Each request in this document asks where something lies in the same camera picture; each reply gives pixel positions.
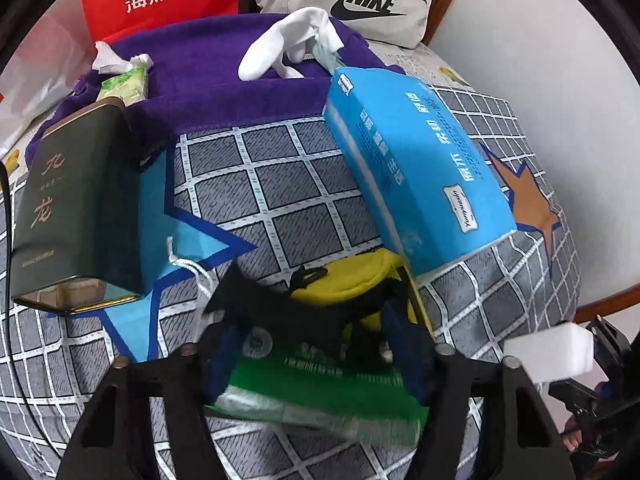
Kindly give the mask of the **person's right hand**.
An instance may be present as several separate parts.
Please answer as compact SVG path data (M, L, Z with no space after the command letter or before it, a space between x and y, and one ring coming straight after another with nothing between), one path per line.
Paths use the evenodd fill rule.
M576 452L582 444L582 430L579 429L574 416L567 419L561 437L564 446L570 453Z

